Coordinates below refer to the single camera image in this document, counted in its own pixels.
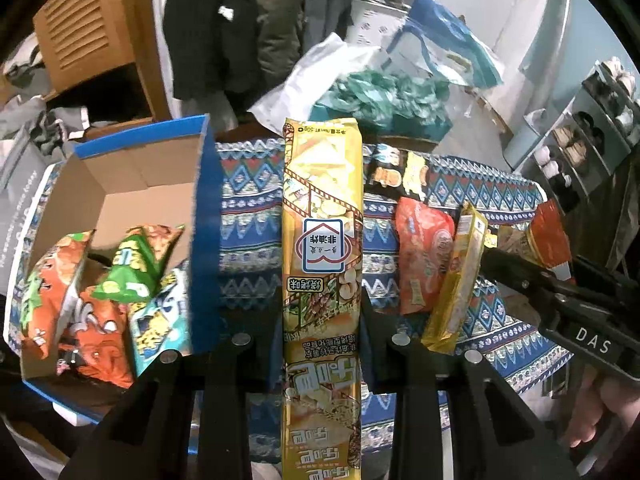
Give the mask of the person's right hand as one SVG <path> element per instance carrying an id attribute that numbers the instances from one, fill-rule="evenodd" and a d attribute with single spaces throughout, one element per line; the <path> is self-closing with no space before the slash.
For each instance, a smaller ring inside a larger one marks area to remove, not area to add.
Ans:
<path id="1" fill-rule="evenodd" d="M 597 479 L 638 479 L 638 385 L 628 385 L 587 364 L 563 441 L 570 448 L 590 442 L 596 436 L 597 424 L 606 411 L 618 417 L 626 434 Z"/>

